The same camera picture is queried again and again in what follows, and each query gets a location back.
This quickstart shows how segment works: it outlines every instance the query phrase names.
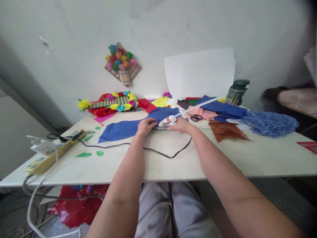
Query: person's left hand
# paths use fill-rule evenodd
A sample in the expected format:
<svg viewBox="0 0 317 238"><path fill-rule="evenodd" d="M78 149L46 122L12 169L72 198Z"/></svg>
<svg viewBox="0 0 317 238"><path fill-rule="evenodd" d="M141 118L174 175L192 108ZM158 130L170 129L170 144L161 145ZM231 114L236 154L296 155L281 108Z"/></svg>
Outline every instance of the person's left hand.
<svg viewBox="0 0 317 238"><path fill-rule="evenodd" d="M138 132L136 133L136 135L145 137L151 131L151 129L155 127L157 124L158 122L151 117L140 121L138 126Z"/></svg>

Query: white tabletop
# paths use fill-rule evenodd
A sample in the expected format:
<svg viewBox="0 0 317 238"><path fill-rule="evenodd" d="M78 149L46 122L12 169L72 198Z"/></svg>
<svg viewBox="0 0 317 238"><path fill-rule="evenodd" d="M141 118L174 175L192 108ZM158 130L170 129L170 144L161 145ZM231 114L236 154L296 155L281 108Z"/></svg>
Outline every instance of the white tabletop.
<svg viewBox="0 0 317 238"><path fill-rule="evenodd" d="M125 142L131 142L131 138L120 141L98 143L99 136L106 125L119 121L138 120L147 117L145 111L116 113L115 116L103 122L104 127L96 130L99 124L93 120L92 114L87 116L70 128L63 136L71 134L76 129L95 131L94 136L87 141L87 145L109 146ZM232 162L250 178L258 177L285 177L285 176L312 176L317 175L317 155L313 154L296 142L312 141L298 133L291 133L286 137L271 139L259 136L251 130L243 132L254 142L246 140L223 140L217 143L213 132L209 128L208 121L192 122L211 139L211 141L229 158ZM183 148L190 140L188 134L180 134L176 131L153 129L147 136L144 147L152 148L169 156L173 156ZM102 150L103 156L97 156L96 151ZM112 181L128 145L100 149L84 147L77 143L70 151L63 155L48 176L44 185L85 185L85 184L106 184ZM76 155L88 152L90 157L75 157ZM0 187L21 186L28 175L23 169L35 159L42 157L36 154L9 176L0 182ZM206 179L200 165L198 153L193 142L175 158L168 159L153 151L144 150L145 176L144 181L181 181L181 180L203 180ZM32 177L29 182L37 185L45 176Z"/></svg>

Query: yellow power strip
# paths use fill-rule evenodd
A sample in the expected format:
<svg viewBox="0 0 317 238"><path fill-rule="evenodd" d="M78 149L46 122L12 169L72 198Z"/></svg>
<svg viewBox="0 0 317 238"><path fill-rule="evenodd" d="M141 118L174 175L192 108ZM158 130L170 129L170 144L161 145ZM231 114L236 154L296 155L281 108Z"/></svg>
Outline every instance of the yellow power strip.
<svg viewBox="0 0 317 238"><path fill-rule="evenodd" d="M74 131L70 136L76 137L78 139L83 139L86 136L87 132L83 129ZM77 139L69 137L68 141L65 143L58 143L56 146L58 148L59 159L63 154L65 154L74 144L78 142ZM27 166L24 171L31 175L40 175L44 173L52 164L56 161L56 153L53 152L48 156L43 156L35 161L33 161L29 166Z"/></svg>

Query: yarn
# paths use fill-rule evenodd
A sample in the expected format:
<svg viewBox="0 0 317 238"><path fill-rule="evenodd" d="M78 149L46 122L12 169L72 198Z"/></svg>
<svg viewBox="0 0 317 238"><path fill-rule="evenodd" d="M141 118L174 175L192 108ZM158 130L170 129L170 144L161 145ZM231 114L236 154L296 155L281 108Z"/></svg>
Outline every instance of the yarn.
<svg viewBox="0 0 317 238"><path fill-rule="evenodd" d="M239 121L251 126L254 133L270 138L286 136L299 126L297 120L288 115L253 110L247 111Z"/></svg>

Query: scissors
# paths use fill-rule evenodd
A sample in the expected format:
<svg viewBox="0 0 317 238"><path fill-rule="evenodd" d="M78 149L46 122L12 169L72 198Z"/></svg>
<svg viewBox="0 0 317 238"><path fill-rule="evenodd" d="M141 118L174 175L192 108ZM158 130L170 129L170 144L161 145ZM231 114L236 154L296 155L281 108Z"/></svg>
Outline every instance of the scissors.
<svg viewBox="0 0 317 238"><path fill-rule="evenodd" d="M198 114L194 114L194 115L193 115L193 114L190 114L190 113L188 113L188 112L186 112L186 113L191 116L191 120L192 120L192 121L197 122L197 121L203 119L202 116L200 116L200 115L198 115Z"/></svg>

